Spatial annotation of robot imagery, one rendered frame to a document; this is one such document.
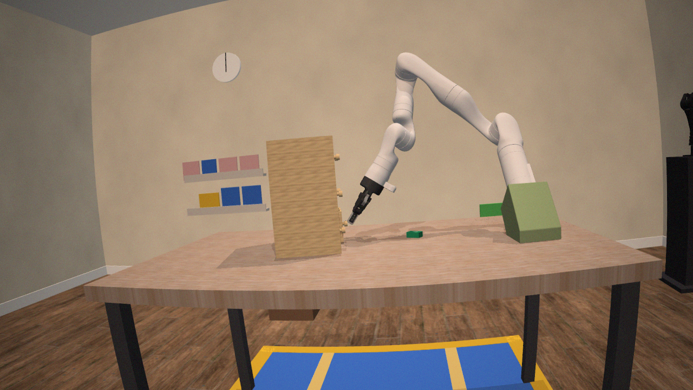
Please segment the light wooden chest of drawers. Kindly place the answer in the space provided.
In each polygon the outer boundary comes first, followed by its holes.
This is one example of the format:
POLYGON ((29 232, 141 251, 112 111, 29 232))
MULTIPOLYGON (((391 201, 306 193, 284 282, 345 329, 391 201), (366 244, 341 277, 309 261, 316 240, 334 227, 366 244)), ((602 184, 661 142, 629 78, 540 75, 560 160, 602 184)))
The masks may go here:
POLYGON ((341 254, 332 135, 266 150, 276 258, 341 254))

